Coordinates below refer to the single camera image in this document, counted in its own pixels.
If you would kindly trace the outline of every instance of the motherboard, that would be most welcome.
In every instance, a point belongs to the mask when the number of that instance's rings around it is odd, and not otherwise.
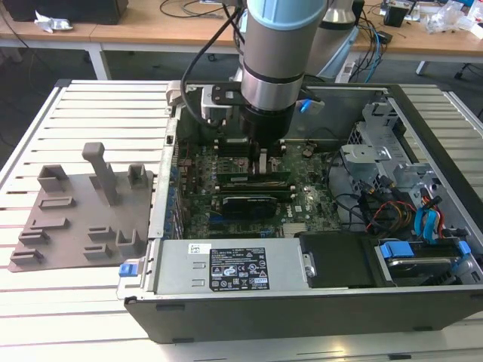
[[[183,238],[292,238],[341,229],[326,189],[328,153],[305,141],[283,142],[267,158],[266,174],[252,176],[245,150],[181,147]]]

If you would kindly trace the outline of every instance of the desk leg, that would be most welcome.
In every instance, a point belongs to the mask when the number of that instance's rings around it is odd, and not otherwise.
[[[418,75],[423,75],[424,71],[426,70],[426,68],[428,67],[429,65],[429,62],[420,62],[420,65],[417,66],[417,69],[416,69],[416,74]]]
[[[0,52],[2,52],[6,58],[10,57],[14,63],[20,63],[23,60],[17,48],[2,48],[0,49]]]
[[[107,65],[106,55],[104,54],[100,44],[92,43],[87,49],[89,57],[91,57],[92,66],[96,72],[97,79],[100,81],[110,80],[111,73]]]

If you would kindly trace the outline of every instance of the black box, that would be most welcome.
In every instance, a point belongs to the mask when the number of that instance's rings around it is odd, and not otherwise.
[[[35,10],[46,17],[77,23],[115,25],[129,0],[3,0],[15,21],[33,21]]]
[[[389,5],[384,16],[384,25],[400,28],[409,9]]]

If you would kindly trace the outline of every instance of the wooden desk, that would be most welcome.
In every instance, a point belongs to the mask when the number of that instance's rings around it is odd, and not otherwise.
[[[400,28],[384,26],[383,17],[378,15],[379,8],[369,12],[371,5],[379,3],[380,0],[368,0],[364,10],[378,31],[381,30],[392,35],[386,54],[422,54],[425,57],[427,55],[483,57],[483,41],[476,38],[471,32],[459,30],[429,34],[422,23],[414,21],[404,21]],[[367,35],[360,32],[352,46],[352,51],[366,51],[368,42]]]
[[[75,24],[73,30],[66,32],[54,32],[49,34],[43,31],[33,22],[17,22],[13,21],[10,14],[0,5],[0,11],[4,14],[8,24],[23,40],[48,40],[48,41],[90,41],[91,33],[94,31],[96,24]],[[0,39],[18,40],[15,34],[10,30],[2,17],[0,17]]]
[[[160,4],[160,0],[130,0],[128,9],[119,24],[96,26],[91,33],[91,41],[203,46],[225,21],[169,17],[159,10]],[[193,4],[189,9],[202,13],[219,7],[219,5]],[[167,3],[163,10],[169,14],[186,16],[180,10],[179,2]],[[217,13],[224,16],[223,10]],[[228,28],[215,45],[232,48],[232,29]]]
[[[483,63],[483,41],[464,31],[428,34],[420,23],[404,22],[401,28],[384,26],[382,17],[369,13],[380,0],[367,0],[365,10],[379,29],[393,35],[384,59]],[[196,53],[220,28],[216,19],[177,19],[159,11],[161,0],[130,0],[118,25],[74,24],[70,32],[48,34],[33,23],[9,21],[15,31],[32,48],[82,49],[89,52],[98,79],[110,79],[104,51],[169,51]],[[165,10],[183,15],[179,2],[167,4]],[[194,11],[215,9],[217,5],[191,5]],[[359,34],[348,60],[354,61],[369,48],[369,39]],[[11,30],[0,18],[0,47],[21,48]],[[210,53],[236,54],[232,30],[227,29],[209,50]]]

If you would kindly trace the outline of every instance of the wire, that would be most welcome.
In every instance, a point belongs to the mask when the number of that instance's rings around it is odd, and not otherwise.
[[[379,54],[380,54],[380,41],[379,41],[379,35],[377,34],[376,29],[373,27],[372,28],[374,31],[374,36],[376,37],[376,60],[372,63],[371,70],[369,71],[368,77],[365,79],[364,83],[368,83],[371,80],[372,75],[374,74],[374,71],[376,70],[377,65],[379,65]]]
[[[176,14],[171,14],[171,13],[167,13],[165,10],[163,10],[163,7],[169,2],[170,0],[164,0],[161,5],[159,5],[159,11],[161,11],[164,15],[168,16],[168,17],[176,17],[177,19],[192,19],[192,18],[196,18],[196,17],[203,17],[204,15],[207,15],[207,14],[212,14],[216,11],[220,11],[220,10],[223,10],[223,8],[217,8],[217,9],[214,9],[212,11],[207,11],[205,13],[200,13],[200,14],[195,14],[195,15],[176,15]]]
[[[328,167],[327,167],[327,176],[325,177],[325,187],[327,189],[327,193],[329,194],[329,196],[334,200],[334,202],[342,207],[344,210],[348,211],[349,214],[352,214],[353,216],[357,217],[358,219],[362,220],[362,221],[365,221],[364,217],[360,214],[360,213],[356,213],[354,210],[351,210],[349,207],[347,207],[346,205],[340,203],[335,197],[334,195],[332,194],[332,191],[331,191],[331,188],[329,187],[329,179],[330,179],[330,175],[331,175],[331,169],[332,169],[332,166],[334,166],[334,162],[335,162],[335,159],[337,158],[337,156],[339,155],[339,152],[334,152],[334,156],[332,157]]]
[[[193,2],[188,2],[186,4],[184,4],[182,7],[181,7],[181,10],[183,10],[183,12],[185,14],[188,14],[188,15],[192,15],[192,16],[195,16],[195,17],[203,17],[205,19],[223,19],[223,16],[222,15],[218,15],[218,14],[212,14],[212,13],[196,13],[194,11],[191,11],[190,9],[188,9],[188,5],[191,5],[191,4],[197,4],[199,3],[198,0],[195,0]]]
[[[473,65],[473,64],[471,64],[471,63],[468,63],[468,66],[469,66],[470,68],[475,68],[475,69],[479,70],[480,72],[483,72],[483,68],[480,68],[479,66],[475,66],[475,65]]]
[[[223,6],[223,11],[225,11],[225,15],[227,18],[230,18],[231,15],[230,13],[228,12],[228,7],[225,5],[225,4],[222,4]],[[240,38],[240,41],[244,44],[245,43],[245,38],[243,37],[242,35],[242,32],[240,32],[240,29],[238,27],[238,24],[235,23],[235,21],[231,20],[230,23],[232,24],[232,27],[233,27],[233,30],[235,31],[236,35],[238,35],[238,37]]]
[[[428,204],[429,202],[431,201],[431,199],[427,196],[424,196],[423,197],[423,204]],[[438,205],[435,205],[434,207],[432,207],[432,209],[438,213],[438,227],[437,227],[437,230],[438,230],[438,236],[439,238],[443,238],[443,225],[445,224],[445,215],[442,213],[441,210],[439,210],[439,207]]]
[[[188,110],[189,114],[202,126],[209,127],[209,128],[218,128],[219,124],[218,122],[214,123],[208,123],[206,120],[203,119],[199,114],[195,112],[195,110],[192,108],[189,100],[188,100],[188,95],[186,94],[186,86],[187,86],[187,79],[188,76],[191,74],[191,71],[195,67],[196,63],[198,60],[203,56],[203,54],[206,52],[206,50],[213,45],[213,43],[220,37],[220,35],[225,31],[225,29],[230,25],[230,23],[233,21],[233,19],[236,18],[238,15],[239,10],[236,10],[229,18],[228,20],[218,29],[218,31],[213,35],[213,37],[206,43],[206,45],[196,54],[195,58],[192,60],[192,62],[189,64],[188,68],[183,74],[183,77],[181,77],[181,98],[183,99],[183,102],[186,106],[186,109]]]
[[[358,27],[362,29],[365,33],[367,33],[369,37],[369,41],[371,42],[369,44],[369,48],[366,51],[364,57],[362,60],[359,61],[358,65],[356,66],[355,71],[351,74],[349,77],[349,80],[358,80],[359,74],[367,69],[370,70],[370,75],[368,75],[368,79],[366,79],[366,82],[369,81],[376,71],[376,68],[382,63],[382,58],[384,53],[386,53],[387,50],[387,44],[381,44],[379,35],[377,34],[377,28],[376,26],[367,18],[367,14],[365,13],[364,9],[362,10],[361,13],[361,19],[366,22],[367,25],[361,25],[359,24]]]
[[[395,205],[395,202],[393,202],[393,201],[387,201],[387,202],[385,202],[384,204],[382,204],[382,205],[379,207],[379,209],[377,209],[377,211],[376,211],[376,213],[374,214],[374,216],[372,216],[372,220],[371,220],[371,222],[370,222],[370,223],[368,224],[368,226],[365,228],[366,232],[368,232],[368,231],[369,231],[369,228],[370,228],[371,226],[373,226],[373,227],[374,227],[374,225],[375,225],[376,227],[380,228],[380,225],[378,225],[378,224],[375,222],[375,221],[376,221],[376,218],[377,218],[377,216],[380,214],[380,212],[381,212],[382,210],[384,210],[384,208],[386,208],[388,205],[389,205],[389,206],[392,206],[392,207],[393,207],[393,208],[394,208],[394,209],[397,211],[397,213],[398,213],[398,218],[397,218],[396,222],[395,222],[395,223],[394,223],[392,226],[390,226],[390,227],[389,227],[389,231],[393,232],[393,231],[395,231],[395,230],[397,229],[397,228],[396,228],[396,226],[398,226],[398,224],[401,222],[401,219],[402,219],[402,212],[401,212],[401,209],[399,209],[399,207],[397,207],[397,206]]]
[[[354,210],[356,207],[358,207],[359,209],[361,208],[359,205],[354,205],[350,208],[350,210]],[[352,213],[349,213],[349,222],[347,224],[342,222],[341,225],[348,225],[347,230],[350,230],[350,228],[352,228],[352,225],[364,225],[365,226],[365,222],[352,222]]]

